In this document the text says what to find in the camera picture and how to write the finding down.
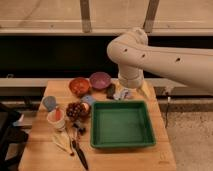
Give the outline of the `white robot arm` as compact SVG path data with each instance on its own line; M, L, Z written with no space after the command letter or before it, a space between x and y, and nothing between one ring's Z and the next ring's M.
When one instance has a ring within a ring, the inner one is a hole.
M108 44L107 55L124 87L142 86L147 71L213 94L213 49L149 46L145 31L133 28Z

